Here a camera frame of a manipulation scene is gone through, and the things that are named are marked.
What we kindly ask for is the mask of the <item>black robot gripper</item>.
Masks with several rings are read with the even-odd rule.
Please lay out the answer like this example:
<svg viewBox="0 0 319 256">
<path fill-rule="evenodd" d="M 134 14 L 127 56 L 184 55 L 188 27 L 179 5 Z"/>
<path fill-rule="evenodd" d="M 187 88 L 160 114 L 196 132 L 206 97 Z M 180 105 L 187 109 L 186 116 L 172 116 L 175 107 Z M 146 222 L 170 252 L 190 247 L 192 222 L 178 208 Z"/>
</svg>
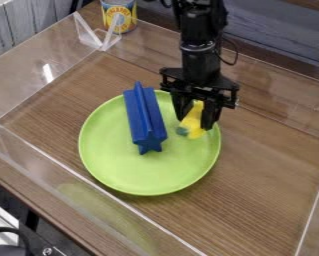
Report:
<svg viewBox="0 0 319 256">
<path fill-rule="evenodd" d="M 183 77 L 182 68 L 162 68 L 160 89 L 171 94 L 176 119 L 183 120 L 192 109 L 194 100 L 203 102 L 201 127 L 211 130 L 219 120 L 222 108 L 234 109 L 239 85 L 223 75 L 210 81 L 191 82 Z"/>
</svg>

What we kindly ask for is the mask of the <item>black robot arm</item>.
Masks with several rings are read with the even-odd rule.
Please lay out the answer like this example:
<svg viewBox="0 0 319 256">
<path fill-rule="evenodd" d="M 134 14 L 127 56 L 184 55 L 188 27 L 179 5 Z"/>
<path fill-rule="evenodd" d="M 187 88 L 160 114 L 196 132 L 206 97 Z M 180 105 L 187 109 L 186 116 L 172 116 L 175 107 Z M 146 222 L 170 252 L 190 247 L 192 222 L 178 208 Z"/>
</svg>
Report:
<svg viewBox="0 0 319 256">
<path fill-rule="evenodd" d="M 201 128 L 210 130 L 223 108 L 234 109 L 239 85 L 221 71 L 227 9 L 223 0 L 171 0 L 180 31 L 182 67 L 160 69 L 160 89 L 171 94 L 176 118 L 203 102 Z"/>
</svg>

